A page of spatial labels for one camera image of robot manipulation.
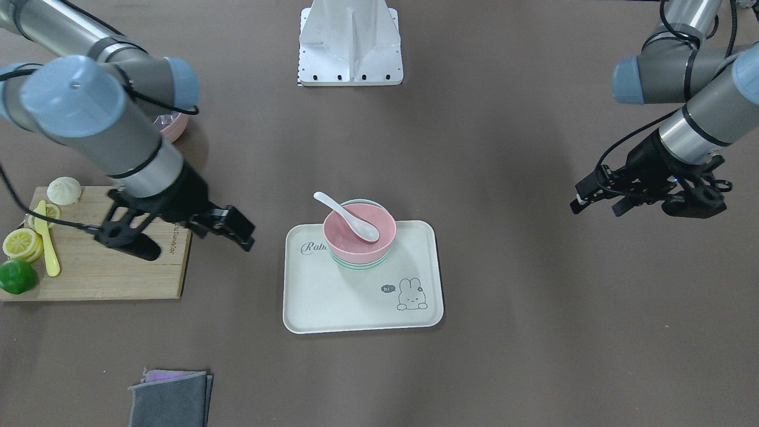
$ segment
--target folded cloth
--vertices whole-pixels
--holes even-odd
[[[206,427],[213,376],[205,372],[164,371],[144,374],[132,391],[129,427]]]

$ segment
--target wooden cutting board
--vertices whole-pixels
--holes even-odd
[[[111,207],[106,193],[111,187],[83,187],[75,204],[60,206],[63,220],[100,224]],[[47,187],[37,187],[30,208],[47,199]],[[2,301],[71,301],[104,299],[175,299],[184,284],[190,230],[154,220],[145,232],[161,247],[155,261],[145,261],[96,242],[90,234],[55,225],[50,236],[61,262],[61,273],[49,277],[44,256],[32,265],[39,284],[20,295],[0,290]]]

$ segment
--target yellow knife handle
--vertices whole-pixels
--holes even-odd
[[[37,209],[34,210],[35,214],[45,215],[47,213],[46,203],[44,200],[39,201]],[[47,221],[40,218],[34,218],[34,231],[38,232],[43,237],[43,248],[45,255],[45,269],[50,277],[58,276],[61,273],[61,264],[58,262],[58,257],[55,256],[55,249],[52,247],[52,240],[50,240],[50,231],[48,230]]]

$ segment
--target blue joint cap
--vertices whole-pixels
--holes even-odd
[[[759,45],[743,52],[735,60],[731,74],[738,92],[759,105]]]
[[[623,58],[614,68],[612,77],[614,99],[623,104],[644,104],[638,57]]]
[[[14,62],[13,64],[8,64],[5,67],[0,68],[0,74],[16,71],[16,69],[26,64],[27,62]],[[0,81],[0,115],[5,117],[5,120],[13,123],[11,116],[8,114],[8,110],[5,108],[5,81]]]
[[[172,70],[174,78],[174,106],[191,109],[200,97],[200,83],[197,74],[187,61],[180,58],[164,58]]]
[[[82,55],[40,68],[24,82],[20,97],[42,129],[65,138],[105,131],[121,118],[127,103],[116,79]]]

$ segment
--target white spoon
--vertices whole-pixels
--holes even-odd
[[[330,196],[325,195],[321,191],[317,191],[313,193],[313,198],[332,208],[332,210],[343,217],[345,222],[348,223],[348,226],[351,227],[351,230],[356,233],[356,236],[358,236],[359,239],[365,240],[369,243],[374,243],[377,240],[380,240],[380,231],[377,230],[375,226],[354,217],[352,213],[345,210],[344,207],[340,206],[340,204],[334,201]]]

